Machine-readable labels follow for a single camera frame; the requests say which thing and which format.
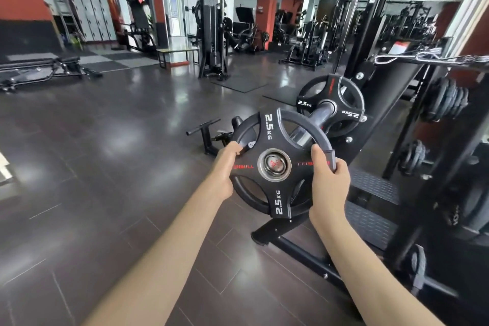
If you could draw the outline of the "person's right hand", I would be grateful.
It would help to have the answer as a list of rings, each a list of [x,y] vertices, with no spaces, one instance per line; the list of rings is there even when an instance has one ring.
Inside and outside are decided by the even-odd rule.
[[[345,202],[350,183],[347,163],[340,158],[336,159],[335,171],[328,165],[327,174],[314,174],[313,205],[309,210],[309,219],[317,232],[346,220]]]

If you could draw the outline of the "person's left hand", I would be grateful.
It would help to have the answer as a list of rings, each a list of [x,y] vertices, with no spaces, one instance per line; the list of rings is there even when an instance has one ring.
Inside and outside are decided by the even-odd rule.
[[[218,152],[209,173],[211,184],[217,191],[216,194],[219,196],[221,201],[229,198],[233,193],[230,173],[234,167],[234,163],[235,160],[223,159],[223,149],[221,149]]]

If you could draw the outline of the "person's right forearm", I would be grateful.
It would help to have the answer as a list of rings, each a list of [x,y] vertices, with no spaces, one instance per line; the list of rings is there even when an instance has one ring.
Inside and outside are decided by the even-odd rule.
[[[445,326],[409,293],[345,216],[309,216],[366,326]]]

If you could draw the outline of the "person's left forearm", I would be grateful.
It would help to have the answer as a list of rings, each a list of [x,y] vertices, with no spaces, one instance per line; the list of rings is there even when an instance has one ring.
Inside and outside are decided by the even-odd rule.
[[[205,180],[83,326],[164,326],[220,206],[231,194],[231,187]]]

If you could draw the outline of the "steel plate storage peg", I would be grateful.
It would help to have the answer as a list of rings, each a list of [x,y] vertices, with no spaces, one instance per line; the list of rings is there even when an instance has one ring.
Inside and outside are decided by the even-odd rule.
[[[333,147],[320,126],[335,115],[336,112],[337,106],[332,101],[326,100],[313,111],[310,117],[296,112],[285,115],[284,120],[297,125],[296,130],[289,135],[291,141],[299,146],[306,146],[311,140],[314,140],[321,150],[327,152],[332,151]]]

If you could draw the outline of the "black rubber floor mat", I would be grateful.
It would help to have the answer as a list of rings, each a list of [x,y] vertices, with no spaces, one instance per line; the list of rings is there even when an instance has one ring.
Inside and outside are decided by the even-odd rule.
[[[247,76],[230,76],[229,78],[223,80],[217,80],[216,78],[213,78],[209,82],[217,86],[243,94],[255,91],[268,85],[268,83],[264,80]]]

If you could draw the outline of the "wooden bench with metal legs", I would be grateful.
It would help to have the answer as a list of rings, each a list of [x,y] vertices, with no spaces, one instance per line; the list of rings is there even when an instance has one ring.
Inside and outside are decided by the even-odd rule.
[[[200,61],[199,49],[192,45],[186,48],[159,48],[155,53],[161,69],[182,67],[191,63],[199,65]]]

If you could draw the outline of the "black strength machine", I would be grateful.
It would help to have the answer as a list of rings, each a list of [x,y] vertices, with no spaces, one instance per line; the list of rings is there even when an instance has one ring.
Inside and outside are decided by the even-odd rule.
[[[286,58],[279,64],[294,64],[316,71],[329,62],[332,55],[330,47],[330,20],[327,15],[318,21],[305,24],[303,36],[296,39]]]

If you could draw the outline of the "black leg press machine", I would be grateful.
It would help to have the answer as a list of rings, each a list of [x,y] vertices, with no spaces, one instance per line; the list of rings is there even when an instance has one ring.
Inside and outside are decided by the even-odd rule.
[[[269,41],[269,33],[262,31],[255,23],[253,9],[249,7],[236,7],[238,22],[232,22],[227,16],[223,18],[224,52],[228,56],[232,53],[257,54],[266,51],[265,45]]]

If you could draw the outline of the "stack of small black plates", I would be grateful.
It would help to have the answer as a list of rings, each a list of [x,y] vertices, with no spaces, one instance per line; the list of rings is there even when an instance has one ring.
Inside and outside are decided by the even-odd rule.
[[[439,77],[428,88],[419,117],[425,123],[455,119],[468,103],[468,88],[459,87],[456,80],[447,76]]]

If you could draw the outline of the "large black weight plate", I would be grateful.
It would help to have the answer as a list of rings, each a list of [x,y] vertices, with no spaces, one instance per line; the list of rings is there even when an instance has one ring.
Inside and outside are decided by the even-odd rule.
[[[466,176],[447,191],[445,222],[456,238],[489,246],[489,172]]]

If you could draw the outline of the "grey metal lockers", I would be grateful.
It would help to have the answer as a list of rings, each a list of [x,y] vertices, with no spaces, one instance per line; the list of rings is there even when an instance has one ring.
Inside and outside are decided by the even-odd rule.
[[[85,43],[117,40],[107,0],[69,0],[69,2]]]

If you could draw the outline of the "black adjustable weight bench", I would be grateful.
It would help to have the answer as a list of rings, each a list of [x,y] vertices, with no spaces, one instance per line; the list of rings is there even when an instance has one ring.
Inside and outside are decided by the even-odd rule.
[[[82,65],[81,57],[34,58],[0,63],[0,93],[37,85],[58,78],[101,78],[103,73]]]

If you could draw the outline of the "aluminium step ladder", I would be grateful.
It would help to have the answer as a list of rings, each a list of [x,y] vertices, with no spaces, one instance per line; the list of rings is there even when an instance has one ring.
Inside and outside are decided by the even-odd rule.
[[[62,38],[64,38],[65,45],[72,45],[71,35],[79,36],[84,42],[80,26],[71,9],[70,0],[53,0],[53,7],[63,27],[60,33]]]

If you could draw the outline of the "black power rack frame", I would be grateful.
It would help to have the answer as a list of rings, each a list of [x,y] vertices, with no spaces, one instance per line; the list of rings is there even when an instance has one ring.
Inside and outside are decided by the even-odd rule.
[[[266,58],[266,62],[270,63],[272,71],[267,73],[266,78],[272,80],[276,77],[275,74],[285,74],[286,67],[278,63],[272,63],[272,58],[278,58],[277,54],[272,54]],[[395,78],[407,80],[407,74],[412,74],[414,78],[414,69],[408,72],[408,65],[392,63],[387,69],[377,69],[374,73],[374,81],[380,74],[392,74],[393,79],[390,82],[394,83]],[[305,84],[306,81],[313,78],[312,71],[306,69],[292,69],[292,81],[296,81],[297,90],[298,84]],[[387,113],[387,109],[382,113],[382,121],[377,121],[375,131],[373,131],[368,141],[365,141],[364,151],[358,151],[359,156],[353,162],[355,168],[364,168],[369,172],[380,172],[383,162],[387,161],[388,151],[394,147],[395,136],[400,136],[401,125],[407,120],[408,110],[411,110],[412,104],[407,100],[399,99],[394,103],[393,94],[384,95],[380,89],[376,89],[374,93],[367,90],[366,104],[367,114],[374,112],[376,108],[388,100],[392,102],[392,108]],[[395,176],[394,181],[399,182],[400,176]],[[378,214],[383,214],[391,219],[402,220],[402,214],[407,213],[407,209],[415,202],[421,182],[402,182],[400,181],[400,193],[404,199],[403,205],[392,205],[389,202],[384,202],[380,197],[374,197],[372,203],[366,203],[372,207]],[[326,255],[319,237],[315,230],[310,225],[308,215],[306,215],[305,225],[301,222],[298,228],[292,228],[289,232],[294,235],[298,234],[298,238],[304,238],[307,245],[310,244],[312,249],[320,255]],[[445,280],[455,287],[459,286],[459,290],[463,290],[465,303],[458,300],[451,300],[448,296],[444,296],[435,290],[424,290],[421,298],[426,301],[429,307],[433,307],[436,315],[442,317],[442,321],[449,325],[483,325],[489,321],[489,315],[481,314],[483,308],[489,305],[489,248],[470,247],[468,243],[459,243],[455,248],[435,248],[435,234],[440,234],[443,244],[453,244],[454,239],[448,237],[445,233],[442,235],[441,228],[429,228],[427,233],[428,249],[432,249],[431,258],[435,264],[434,269],[430,269],[433,275],[438,280]],[[341,289],[337,289],[330,282],[320,279],[313,274],[311,269],[307,269],[305,265],[300,264],[283,251],[280,251],[276,245],[272,244],[271,248],[264,248],[266,254],[270,254],[272,259],[277,259],[278,264],[284,265],[284,272],[291,270],[290,278],[282,282],[278,282],[278,300],[291,301],[290,304],[284,304],[284,309],[291,312],[291,316],[297,316],[298,326],[364,326],[362,321],[358,321],[354,315],[356,309],[351,303],[349,296]],[[266,321],[266,326],[292,326],[292,321],[279,321],[277,314],[273,313],[272,320]]]

